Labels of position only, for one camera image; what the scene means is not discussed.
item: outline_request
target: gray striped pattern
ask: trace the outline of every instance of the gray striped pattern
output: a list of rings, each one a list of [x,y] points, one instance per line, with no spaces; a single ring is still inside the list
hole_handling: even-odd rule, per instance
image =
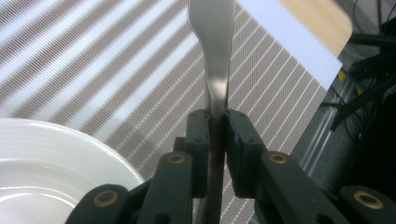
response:
[[[4,1],[0,117],[40,119],[115,148],[144,178],[204,108],[203,53],[187,1]],[[236,6],[230,108],[271,150],[290,153],[326,90]],[[222,223],[247,223],[252,201],[224,176]]]

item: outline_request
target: white bowl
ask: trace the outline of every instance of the white bowl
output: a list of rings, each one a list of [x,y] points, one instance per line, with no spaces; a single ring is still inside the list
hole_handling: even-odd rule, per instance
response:
[[[65,223],[91,189],[142,183],[128,161],[64,126],[0,119],[0,223]]]

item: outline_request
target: brass screw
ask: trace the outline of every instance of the brass screw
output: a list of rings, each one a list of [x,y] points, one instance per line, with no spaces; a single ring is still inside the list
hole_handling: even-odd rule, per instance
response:
[[[353,194],[353,197],[355,198],[356,201],[358,201],[358,203],[361,203],[364,206],[372,209],[381,209],[384,207],[384,204],[381,202],[381,200],[379,200],[374,195],[369,194],[362,190],[356,191]]]
[[[93,198],[93,204],[98,207],[107,207],[119,198],[119,194],[112,189],[104,190]]]
[[[184,160],[186,159],[181,154],[172,154],[168,157],[168,161],[173,164],[182,163]]]
[[[286,159],[286,157],[281,155],[281,154],[272,154],[272,155],[270,155],[270,160],[275,162],[275,163],[279,163],[279,164],[283,164],[283,163],[286,163],[288,161],[288,159]]]

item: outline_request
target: metal spoon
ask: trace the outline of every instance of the metal spoon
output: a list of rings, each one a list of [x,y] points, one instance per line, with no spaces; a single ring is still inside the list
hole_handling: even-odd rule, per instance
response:
[[[190,0],[190,27],[205,56],[205,109],[209,124],[208,193],[198,204],[194,223],[219,223],[224,172],[224,114],[228,108],[228,79],[233,41],[234,0]]]

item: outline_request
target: wooden surface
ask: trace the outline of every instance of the wooden surface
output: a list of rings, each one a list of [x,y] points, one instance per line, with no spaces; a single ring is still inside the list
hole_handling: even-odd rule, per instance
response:
[[[348,15],[333,0],[280,0],[331,52],[338,56],[352,34]]]

